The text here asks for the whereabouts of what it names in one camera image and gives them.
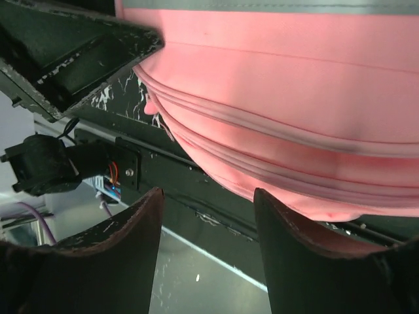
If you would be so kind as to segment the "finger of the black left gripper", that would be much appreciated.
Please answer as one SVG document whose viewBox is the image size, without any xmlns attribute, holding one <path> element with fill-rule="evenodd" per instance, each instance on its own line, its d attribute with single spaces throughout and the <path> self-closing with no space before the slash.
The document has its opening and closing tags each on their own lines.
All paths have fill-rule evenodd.
<svg viewBox="0 0 419 314">
<path fill-rule="evenodd" d="M 54 122 L 163 45 L 118 18 L 114 1 L 2 1 L 1 91 Z"/>
</svg>

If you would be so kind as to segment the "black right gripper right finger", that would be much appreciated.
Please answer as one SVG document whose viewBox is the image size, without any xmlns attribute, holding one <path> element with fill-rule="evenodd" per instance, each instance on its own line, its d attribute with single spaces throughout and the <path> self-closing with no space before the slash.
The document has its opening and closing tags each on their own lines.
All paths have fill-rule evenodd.
<svg viewBox="0 0 419 314">
<path fill-rule="evenodd" d="M 338 234 L 266 190 L 253 204 L 273 313 L 417 313 L 418 240 L 390 248 Z"/>
</svg>

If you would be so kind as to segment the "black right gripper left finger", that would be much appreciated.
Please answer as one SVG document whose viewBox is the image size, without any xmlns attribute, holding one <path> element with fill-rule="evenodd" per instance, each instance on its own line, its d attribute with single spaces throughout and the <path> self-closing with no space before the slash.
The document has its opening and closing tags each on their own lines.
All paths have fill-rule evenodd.
<svg viewBox="0 0 419 314">
<path fill-rule="evenodd" d="M 1 242 L 2 313 L 147 313 L 164 193 L 53 246 Z"/>
</svg>

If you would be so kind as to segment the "pink student backpack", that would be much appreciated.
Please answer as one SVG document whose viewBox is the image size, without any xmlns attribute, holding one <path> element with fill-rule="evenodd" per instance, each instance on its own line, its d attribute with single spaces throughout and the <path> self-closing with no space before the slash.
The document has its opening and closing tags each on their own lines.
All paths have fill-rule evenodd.
<svg viewBox="0 0 419 314">
<path fill-rule="evenodd" d="M 117 1 L 147 114 L 216 182 L 327 222 L 418 216 L 417 1 Z"/>
</svg>

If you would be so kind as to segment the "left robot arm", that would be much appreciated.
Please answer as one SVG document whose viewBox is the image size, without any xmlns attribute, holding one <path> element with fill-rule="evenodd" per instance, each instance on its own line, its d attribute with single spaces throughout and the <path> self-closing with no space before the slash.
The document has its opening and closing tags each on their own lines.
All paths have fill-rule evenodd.
<svg viewBox="0 0 419 314">
<path fill-rule="evenodd" d="M 110 144 L 65 145 L 73 113 L 163 45 L 156 30 L 119 19 L 114 1 L 2 1 L 1 91 L 50 122 L 70 118 L 60 135 L 32 135 L 5 150 L 13 190 L 42 196 L 96 175 L 116 177 Z"/>
</svg>

